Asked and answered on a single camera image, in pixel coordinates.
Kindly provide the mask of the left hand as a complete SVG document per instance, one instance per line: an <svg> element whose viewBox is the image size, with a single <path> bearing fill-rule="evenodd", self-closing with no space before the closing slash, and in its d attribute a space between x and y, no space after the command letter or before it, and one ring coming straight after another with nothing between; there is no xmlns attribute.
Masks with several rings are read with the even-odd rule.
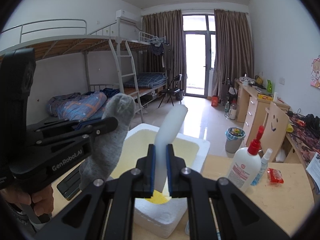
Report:
<svg viewBox="0 0 320 240"><path fill-rule="evenodd" d="M1 196L9 203L21 208L22 204L31 205L34 203L33 210L37 216L49 214L54 209L53 188L48 185L41 191L29 195L21 189L10 186L1 190Z"/></svg>

